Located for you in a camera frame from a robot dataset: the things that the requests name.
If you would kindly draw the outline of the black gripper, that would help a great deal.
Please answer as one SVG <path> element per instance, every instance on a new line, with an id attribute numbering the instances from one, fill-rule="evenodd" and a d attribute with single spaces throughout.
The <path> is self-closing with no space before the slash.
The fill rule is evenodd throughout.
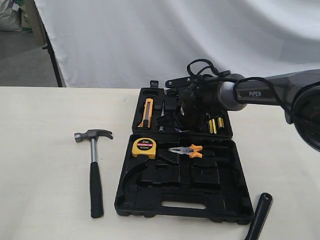
<path id="1" fill-rule="evenodd" d="M 181 95 L 180 107 L 156 119 L 158 127 L 174 127 L 175 121 L 181 130 L 199 129 L 209 119 L 220 114 L 217 88 L 219 77 L 209 74 L 189 77 L 190 85 Z"/>

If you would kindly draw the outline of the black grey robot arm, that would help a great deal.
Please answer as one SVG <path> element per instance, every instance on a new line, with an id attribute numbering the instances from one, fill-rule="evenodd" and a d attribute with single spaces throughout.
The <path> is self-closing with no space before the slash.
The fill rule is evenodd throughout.
<path id="1" fill-rule="evenodd" d="M 157 118 L 158 125 L 194 131 L 219 111 L 240 111 L 247 105 L 279 106 L 287 124 L 302 140 L 320 149 L 320 71 L 310 69 L 268 77 L 229 72 L 197 74 L 182 93 L 174 113 Z"/>

